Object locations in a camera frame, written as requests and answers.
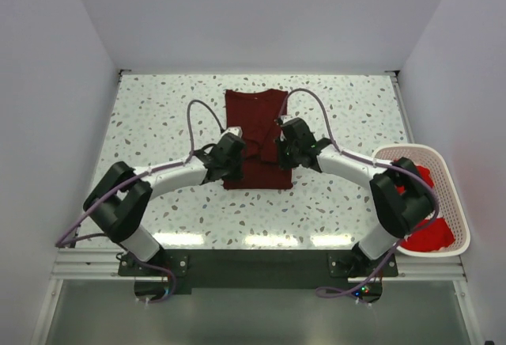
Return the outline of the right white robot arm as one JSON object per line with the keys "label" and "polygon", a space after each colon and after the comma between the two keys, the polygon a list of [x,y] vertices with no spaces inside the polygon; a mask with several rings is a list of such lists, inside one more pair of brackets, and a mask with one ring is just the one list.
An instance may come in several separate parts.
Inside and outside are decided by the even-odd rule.
{"label": "right white robot arm", "polygon": [[369,276],[380,267],[380,258],[439,214],[432,187],[407,157],[378,161],[341,149],[330,138],[317,140],[303,119],[277,119],[276,140],[282,169],[299,166],[341,177],[369,190],[378,223],[352,248],[344,263],[359,275]]}

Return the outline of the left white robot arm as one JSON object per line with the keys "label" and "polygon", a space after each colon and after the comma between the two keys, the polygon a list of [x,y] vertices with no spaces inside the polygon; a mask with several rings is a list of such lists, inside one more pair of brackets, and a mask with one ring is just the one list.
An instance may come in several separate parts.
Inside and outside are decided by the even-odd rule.
{"label": "left white robot arm", "polygon": [[119,161],[91,191],[83,209],[109,240],[136,258],[140,271],[156,275],[168,261],[162,245],[141,224],[150,200],[186,187],[241,178],[245,147],[240,127],[230,127],[217,143],[196,150],[187,161],[151,169]]}

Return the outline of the dark red t-shirt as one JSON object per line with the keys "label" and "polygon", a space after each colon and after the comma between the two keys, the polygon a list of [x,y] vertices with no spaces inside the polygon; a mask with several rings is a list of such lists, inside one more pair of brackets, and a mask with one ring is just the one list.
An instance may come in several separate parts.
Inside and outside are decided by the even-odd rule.
{"label": "dark red t-shirt", "polygon": [[281,130],[276,119],[286,113],[286,91],[268,89],[260,93],[225,92],[226,121],[240,127],[246,143],[243,152],[244,177],[226,180],[224,188],[288,190],[293,187],[292,170],[281,169],[275,140]]}

